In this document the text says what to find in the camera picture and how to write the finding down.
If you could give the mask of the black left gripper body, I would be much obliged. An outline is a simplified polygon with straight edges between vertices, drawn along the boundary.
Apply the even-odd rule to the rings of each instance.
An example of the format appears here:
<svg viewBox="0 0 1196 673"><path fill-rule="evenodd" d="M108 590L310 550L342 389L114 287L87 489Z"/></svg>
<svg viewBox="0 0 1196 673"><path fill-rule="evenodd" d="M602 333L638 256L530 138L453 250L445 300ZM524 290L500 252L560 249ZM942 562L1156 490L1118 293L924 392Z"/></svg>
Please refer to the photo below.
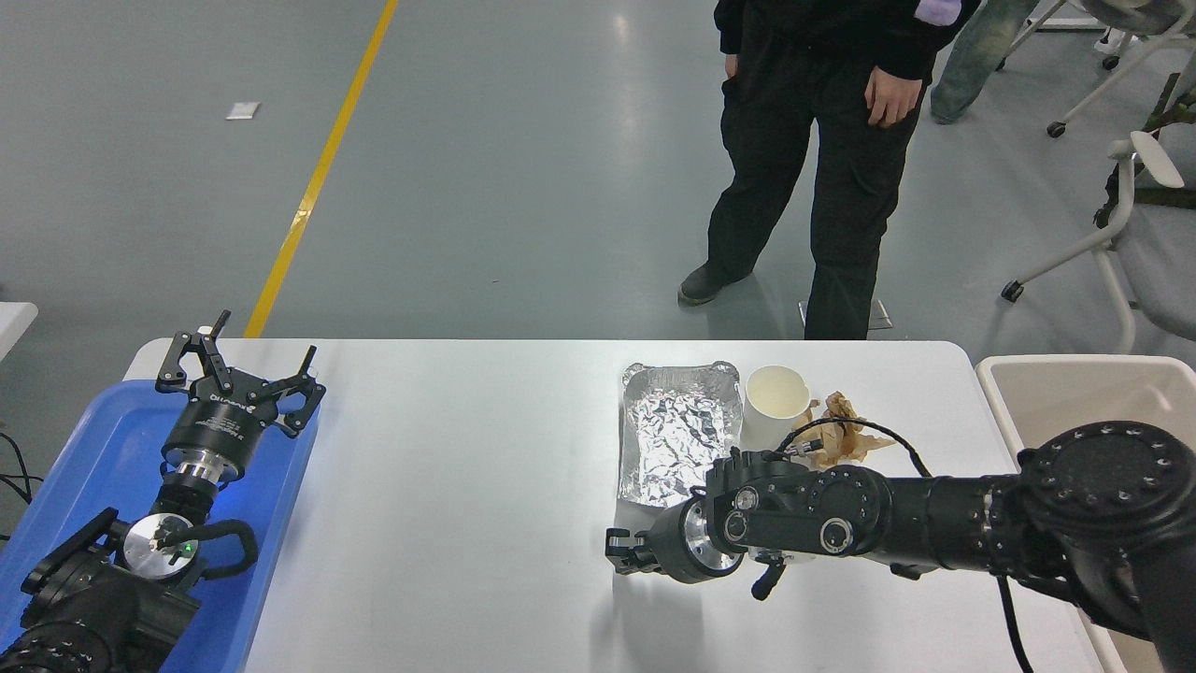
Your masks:
<svg viewBox="0 0 1196 673"><path fill-rule="evenodd" d="M214 378L193 381L188 404L167 434L164 459L181 465L206 451L227 469L248 469L266 426L277 418L277 396L266 394L266 380L232 372L232 388Z"/></svg>

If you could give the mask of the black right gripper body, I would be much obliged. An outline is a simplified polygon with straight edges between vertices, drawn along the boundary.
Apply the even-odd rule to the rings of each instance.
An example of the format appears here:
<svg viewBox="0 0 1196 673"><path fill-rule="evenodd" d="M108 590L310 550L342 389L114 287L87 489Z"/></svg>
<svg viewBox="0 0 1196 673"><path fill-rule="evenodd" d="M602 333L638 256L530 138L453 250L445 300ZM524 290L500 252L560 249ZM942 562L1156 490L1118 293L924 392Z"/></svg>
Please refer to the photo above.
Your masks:
<svg viewBox="0 0 1196 673"><path fill-rule="evenodd" d="M685 537L685 520L691 506L692 498L689 498L667 508L647 532L647 546L654 555L659 573L685 585L697 582Z"/></svg>

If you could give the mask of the person's hand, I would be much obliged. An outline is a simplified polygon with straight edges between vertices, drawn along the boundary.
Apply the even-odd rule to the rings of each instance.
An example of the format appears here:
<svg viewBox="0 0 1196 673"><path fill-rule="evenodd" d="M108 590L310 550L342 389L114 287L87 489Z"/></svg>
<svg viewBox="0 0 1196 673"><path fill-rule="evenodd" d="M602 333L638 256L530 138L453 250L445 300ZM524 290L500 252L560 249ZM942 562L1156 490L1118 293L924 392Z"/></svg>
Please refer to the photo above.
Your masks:
<svg viewBox="0 0 1196 673"><path fill-rule="evenodd" d="M923 90L922 79L893 77L875 65L864 88L868 126L887 129L908 120L919 106Z"/></svg>

